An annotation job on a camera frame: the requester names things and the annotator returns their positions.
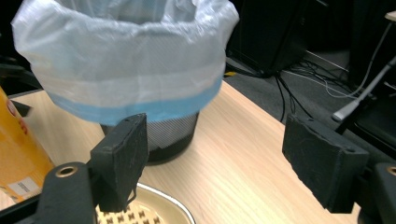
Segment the metal-rimmed strainer bowl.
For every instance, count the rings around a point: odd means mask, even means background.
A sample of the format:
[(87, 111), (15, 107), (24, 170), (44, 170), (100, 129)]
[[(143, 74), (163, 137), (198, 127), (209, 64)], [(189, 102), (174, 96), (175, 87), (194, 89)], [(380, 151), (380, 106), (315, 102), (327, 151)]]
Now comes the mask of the metal-rimmed strainer bowl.
[(101, 212), (96, 207), (98, 224), (196, 224), (189, 209), (174, 197), (141, 183), (136, 193), (125, 211)]

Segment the hazard-striped black base plate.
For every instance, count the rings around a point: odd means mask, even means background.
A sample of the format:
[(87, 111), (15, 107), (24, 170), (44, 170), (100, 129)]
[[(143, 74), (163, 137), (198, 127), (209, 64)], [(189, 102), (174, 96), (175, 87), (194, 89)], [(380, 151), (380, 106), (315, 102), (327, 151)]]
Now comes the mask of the hazard-striped black base plate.
[(269, 78), (272, 76), (271, 74), (264, 73), (262, 70), (254, 70), (248, 67), (247, 65), (240, 63), (232, 58), (227, 58), (224, 76), (233, 77), (236, 75), (257, 77), (257, 78)]

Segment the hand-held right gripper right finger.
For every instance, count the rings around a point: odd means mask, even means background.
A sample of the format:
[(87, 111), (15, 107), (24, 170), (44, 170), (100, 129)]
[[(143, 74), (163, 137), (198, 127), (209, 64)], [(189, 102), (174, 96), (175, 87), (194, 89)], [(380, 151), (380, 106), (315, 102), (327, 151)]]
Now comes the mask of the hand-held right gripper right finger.
[(289, 115), (282, 153), (325, 209), (352, 211), (352, 185), (369, 160), (366, 150), (314, 119)]

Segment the translucent white trash bag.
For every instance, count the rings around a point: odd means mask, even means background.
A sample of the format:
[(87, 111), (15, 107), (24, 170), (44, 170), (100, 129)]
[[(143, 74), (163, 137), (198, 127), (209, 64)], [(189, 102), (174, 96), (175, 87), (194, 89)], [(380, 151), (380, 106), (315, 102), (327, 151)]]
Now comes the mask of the translucent white trash bag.
[(239, 16), (230, 0), (23, 0), (16, 51), (57, 106), (115, 125), (199, 112), (217, 95)]

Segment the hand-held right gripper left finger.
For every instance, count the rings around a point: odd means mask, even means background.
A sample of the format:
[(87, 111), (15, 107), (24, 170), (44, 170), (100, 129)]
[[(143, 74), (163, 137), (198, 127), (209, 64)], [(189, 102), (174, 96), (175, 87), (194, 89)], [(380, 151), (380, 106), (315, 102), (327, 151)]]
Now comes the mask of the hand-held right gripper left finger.
[(149, 159), (147, 116), (123, 119), (91, 151), (90, 166), (99, 175), (102, 212), (124, 211), (135, 198), (137, 182)]

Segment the yellow snack canister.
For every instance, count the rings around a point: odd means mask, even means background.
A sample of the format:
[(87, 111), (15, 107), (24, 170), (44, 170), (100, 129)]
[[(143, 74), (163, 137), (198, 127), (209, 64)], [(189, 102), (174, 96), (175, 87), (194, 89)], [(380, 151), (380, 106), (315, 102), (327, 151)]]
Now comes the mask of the yellow snack canister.
[(38, 195), (54, 164), (0, 87), (0, 190), (15, 203)]

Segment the black mesh trash bin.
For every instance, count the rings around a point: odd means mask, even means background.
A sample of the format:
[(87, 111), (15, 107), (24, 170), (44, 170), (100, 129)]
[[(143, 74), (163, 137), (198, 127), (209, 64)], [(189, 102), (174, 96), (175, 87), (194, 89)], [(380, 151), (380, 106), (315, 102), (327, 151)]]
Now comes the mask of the black mesh trash bin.
[(160, 164), (170, 161), (188, 147), (194, 136), (199, 114), (184, 118), (149, 122), (148, 164)]

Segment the white metal stand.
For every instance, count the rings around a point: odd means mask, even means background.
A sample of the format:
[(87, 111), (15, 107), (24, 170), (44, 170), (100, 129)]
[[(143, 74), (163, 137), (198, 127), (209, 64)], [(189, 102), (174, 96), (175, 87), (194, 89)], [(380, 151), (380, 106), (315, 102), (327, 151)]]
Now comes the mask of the white metal stand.
[(338, 111), (332, 114), (332, 119), (341, 122), (346, 119), (362, 102), (364, 98), (366, 98), (376, 87), (379, 81), (385, 76), (385, 74), (396, 64), (396, 55), (383, 67), (383, 69), (378, 73), (378, 75), (372, 80), (372, 82), (367, 86), (367, 88), (361, 93), (361, 95), (345, 105)]

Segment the dark cabinet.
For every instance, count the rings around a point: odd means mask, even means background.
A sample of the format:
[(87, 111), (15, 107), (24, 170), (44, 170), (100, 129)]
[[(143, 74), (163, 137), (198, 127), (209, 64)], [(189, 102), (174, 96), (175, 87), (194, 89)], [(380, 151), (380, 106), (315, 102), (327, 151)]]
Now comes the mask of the dark cabinet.
[(310, 0), (230, 1), (239, 22), (227, 56), (250, 68), (254, 77), (271, 77), (304, 56), (304, 14)]

